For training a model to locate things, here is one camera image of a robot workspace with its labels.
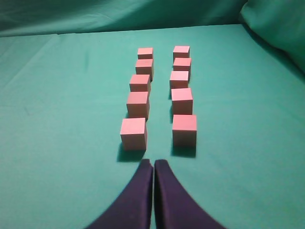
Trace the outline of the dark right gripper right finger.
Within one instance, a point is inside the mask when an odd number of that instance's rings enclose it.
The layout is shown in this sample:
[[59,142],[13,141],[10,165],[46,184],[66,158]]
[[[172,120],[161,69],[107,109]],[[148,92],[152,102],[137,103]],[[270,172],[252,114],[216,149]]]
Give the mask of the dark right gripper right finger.
[[154,214],[158,229],[223,229],[178,181],[165,159],[154,163]]

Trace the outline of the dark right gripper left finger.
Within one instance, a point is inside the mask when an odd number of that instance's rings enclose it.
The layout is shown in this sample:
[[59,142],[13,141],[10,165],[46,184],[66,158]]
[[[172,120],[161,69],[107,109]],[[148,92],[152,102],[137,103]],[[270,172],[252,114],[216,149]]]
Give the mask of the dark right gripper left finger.
[[148,229],[153,200],[153,167],[148,159],[139,163],[130,182],[88,229]]

